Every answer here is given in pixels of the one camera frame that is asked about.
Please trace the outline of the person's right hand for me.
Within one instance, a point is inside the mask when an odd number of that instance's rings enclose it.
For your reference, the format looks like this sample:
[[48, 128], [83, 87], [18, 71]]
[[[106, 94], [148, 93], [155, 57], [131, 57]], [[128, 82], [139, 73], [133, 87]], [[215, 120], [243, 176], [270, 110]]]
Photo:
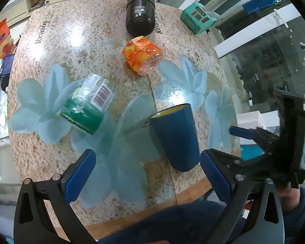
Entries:
[[277, 192], [284, 212], [290, 212], [299, 205], [300, 188], [277, 187]]

